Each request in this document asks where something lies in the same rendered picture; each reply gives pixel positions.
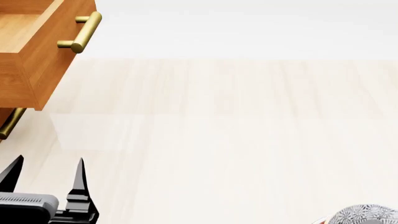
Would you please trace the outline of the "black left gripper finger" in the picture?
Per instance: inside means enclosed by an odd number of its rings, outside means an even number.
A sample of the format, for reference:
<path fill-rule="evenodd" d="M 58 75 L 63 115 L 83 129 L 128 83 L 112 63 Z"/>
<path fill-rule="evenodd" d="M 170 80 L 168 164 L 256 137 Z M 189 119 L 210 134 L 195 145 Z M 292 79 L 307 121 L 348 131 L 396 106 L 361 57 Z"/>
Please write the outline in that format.
<path fill-rule="evenodd" d="M 93 201 L 88 190 L 83 158 L 80 158 L 78 162 L 73 187 L 67 195 L 66 209 L 94 210 Z"/>
<path fill-rule="evenodd" d="M 24 157 L 18 156 L 0 173 L 0 192 L 13 192 L 20 176 Z"/>

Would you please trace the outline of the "white plate with red rim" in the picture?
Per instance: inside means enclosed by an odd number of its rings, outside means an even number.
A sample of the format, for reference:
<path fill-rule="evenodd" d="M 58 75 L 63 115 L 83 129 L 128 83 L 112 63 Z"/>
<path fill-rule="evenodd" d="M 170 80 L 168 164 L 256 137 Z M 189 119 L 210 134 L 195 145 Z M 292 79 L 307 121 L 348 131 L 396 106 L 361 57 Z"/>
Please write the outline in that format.
<path fill-rule="evenodd" d="M 333 218 L 332 214 L 329 214 L 325 217 L 319 218 L 315 222 L 312 222 L 311 224 L 330 224 L 330 220 Z"/>

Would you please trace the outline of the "open wooden drawer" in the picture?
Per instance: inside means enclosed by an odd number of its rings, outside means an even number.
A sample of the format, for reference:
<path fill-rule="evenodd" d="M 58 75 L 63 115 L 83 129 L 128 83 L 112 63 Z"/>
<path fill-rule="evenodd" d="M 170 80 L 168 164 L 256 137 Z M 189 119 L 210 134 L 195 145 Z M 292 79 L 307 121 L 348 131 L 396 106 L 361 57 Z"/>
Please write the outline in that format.
<path fill-rule="evenodd" d="M 0 0 L 0 108 L 44 108 L 76 55 L 57 42 L 95 11 L 95 0 Z"/>

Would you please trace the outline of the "black white patterned bowl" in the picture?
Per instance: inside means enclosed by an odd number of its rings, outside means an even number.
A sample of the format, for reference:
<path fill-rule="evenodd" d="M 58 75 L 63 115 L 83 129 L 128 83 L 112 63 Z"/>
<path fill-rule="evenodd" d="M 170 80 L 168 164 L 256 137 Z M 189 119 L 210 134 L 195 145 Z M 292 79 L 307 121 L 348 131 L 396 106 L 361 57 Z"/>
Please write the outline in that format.
<path fill-rule="evenodd" d="M 336 212 L 325 224 L 398 224 L 398 210 L 375 204 L 353 205 Z"/>

